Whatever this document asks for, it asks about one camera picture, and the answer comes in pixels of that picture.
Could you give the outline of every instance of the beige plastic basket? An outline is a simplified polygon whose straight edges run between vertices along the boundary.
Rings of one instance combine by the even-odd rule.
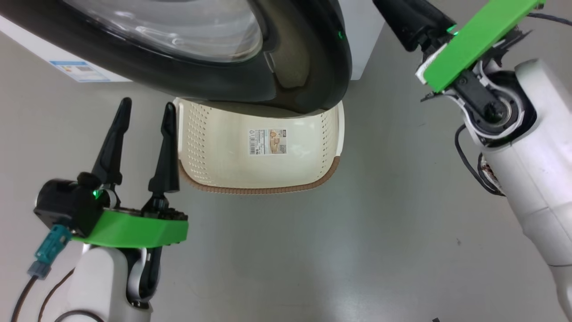
[[[216,193],[273,194],[315,188],[336,171],[344,109],[273,119],[175,99],[181,175]]]

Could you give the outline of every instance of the label sticker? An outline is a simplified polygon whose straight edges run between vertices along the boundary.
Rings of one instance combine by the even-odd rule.
[[[252,129],[248,131],[248,155],[286,154],[285,129]]]
[[[50,63],[81,83],[110,81],[84,61],[50,61]]]

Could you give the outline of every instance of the floor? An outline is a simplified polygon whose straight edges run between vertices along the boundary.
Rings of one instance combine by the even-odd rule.
[[[434,3],[465,22],[484,1]],[[569,13],[572,5],[554,1],[547,12]],[[543,56],[572,87],[571,30],[523,26],[536,32],[507,66]],[[130,96],[118,193],[124,205],[142,206],[162,107],[172,98],[137,84],[77,84],[2,34],[0,57],[0,319],[7,320],[46,233],[32,213],[41,185],[89,171],[119,101]],[[483,191],[459,160],[457,108],[419,103],[428,91],[414,77],[419,59],[382,31],[344,99],[340,166],[318,189],[244,197],[183,183],[169,196],[190,216],[190,231],[185,243],[164,249],[153,321],[564,322],[550,271],[508,204]],[[467,137],[462,145],[476,162]],[[64,250],[34,286],[21,321],[35,320],[79,252],[77,244]],[[45,321],[64,309],[65,296],[63,286]]]

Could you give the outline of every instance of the washing machine door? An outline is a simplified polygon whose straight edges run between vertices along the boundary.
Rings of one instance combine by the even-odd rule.
[[[0,0],[0,14],[133,81],[251,115],[330,109],[351,75],[337,0]]]

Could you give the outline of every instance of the teal connector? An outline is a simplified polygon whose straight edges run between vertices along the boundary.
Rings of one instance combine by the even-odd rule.
[[[66,247],[71,238],[72,233],[65,226],[54,225],[36,251],[34,255],[36,261],[28,269],[28,275],[38,276],[40,280],[45,279],[55,258]]]

